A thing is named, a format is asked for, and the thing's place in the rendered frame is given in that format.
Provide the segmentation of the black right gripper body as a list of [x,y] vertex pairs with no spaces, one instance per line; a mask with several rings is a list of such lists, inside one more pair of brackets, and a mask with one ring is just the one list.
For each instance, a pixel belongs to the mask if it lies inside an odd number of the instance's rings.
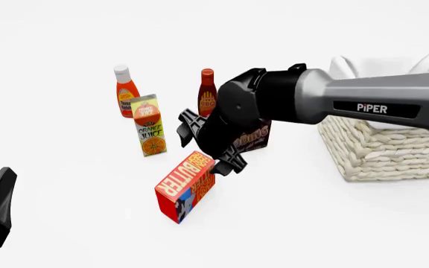
[[225,161],[233,166],[233,171],[240,173],[247,166],[246,161],[234,146],[234,141],[242,131],[222,120],[219,111],[215,110],[204,118],[190,109],[179,114],[178,119],[196,127],[197,135],[193,138],[203,153],[214,160]]

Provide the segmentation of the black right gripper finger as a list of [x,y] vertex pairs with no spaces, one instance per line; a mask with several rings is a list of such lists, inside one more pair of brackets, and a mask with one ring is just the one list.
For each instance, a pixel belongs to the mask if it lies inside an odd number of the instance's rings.
[[180,124],[177,128],[177,133],[180,137],[181,147],[186,147],[186,145],[189,144],[193,138],[196,138],[197,135],[196,127],[193,124],[187,124],[186,122]]
[[233,171],[233,166],[225,161],[219,161],[211,169],[211,174],[219,174],[221,176],[228,176]]

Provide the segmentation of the red butter box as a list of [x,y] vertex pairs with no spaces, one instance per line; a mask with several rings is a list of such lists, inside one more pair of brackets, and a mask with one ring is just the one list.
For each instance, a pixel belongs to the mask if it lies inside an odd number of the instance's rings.
[[215,184],[211,173],[215,161],[193,151],[154,188],[159,208],[175,223],[181,223]]

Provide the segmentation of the cream woven basket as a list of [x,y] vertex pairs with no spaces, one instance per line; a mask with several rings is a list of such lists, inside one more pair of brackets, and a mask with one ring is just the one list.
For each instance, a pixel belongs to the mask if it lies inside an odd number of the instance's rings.
[[330,115],[319,133],[350,182],[429,178],[429,131],[375,129],[364,120]]

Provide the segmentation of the white cloth basket liner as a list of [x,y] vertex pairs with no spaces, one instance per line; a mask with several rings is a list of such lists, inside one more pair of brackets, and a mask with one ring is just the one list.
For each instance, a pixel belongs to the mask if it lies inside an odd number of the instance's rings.
[[406,57],[333,57],[328,74],[335,80],[429,73],[429,54]]

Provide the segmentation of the BBQ sauce bottle, red cap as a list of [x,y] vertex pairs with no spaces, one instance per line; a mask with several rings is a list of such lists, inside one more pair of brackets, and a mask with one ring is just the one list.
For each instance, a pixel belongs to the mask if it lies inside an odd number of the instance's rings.
[[197,100],[198,113],[202,117],[208,117],[217,103],[217,90],[214,83],[214,71],[205,68],[201,71],[201,84]]

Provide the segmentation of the orange juice carton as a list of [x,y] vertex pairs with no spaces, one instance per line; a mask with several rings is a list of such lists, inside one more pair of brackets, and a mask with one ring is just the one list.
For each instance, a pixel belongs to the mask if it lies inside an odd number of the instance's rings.
[[167,151],[157,96],[145,95],[130,100],[143,156]]

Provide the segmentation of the dark brown pudding box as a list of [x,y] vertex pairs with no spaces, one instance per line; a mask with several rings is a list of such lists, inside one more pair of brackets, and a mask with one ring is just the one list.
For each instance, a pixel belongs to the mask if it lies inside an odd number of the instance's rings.
[[240,153],[264,148],[268,145],[271,120],[262,120],[261,127],[253,133],[243,133],[233,143]]

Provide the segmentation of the ketchup bottle with white cap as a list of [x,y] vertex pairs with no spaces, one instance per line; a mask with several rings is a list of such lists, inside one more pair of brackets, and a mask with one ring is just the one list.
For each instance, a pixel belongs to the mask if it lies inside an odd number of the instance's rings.
[[136,88],[136,85],[130,76],[130,71],[125,64],[119,64],[115,66],[113,70],[117,80],[116,93],[121,115],[125,118],[132,118],[133,114],[130,100],[132,98],[139,98],[139,91]]

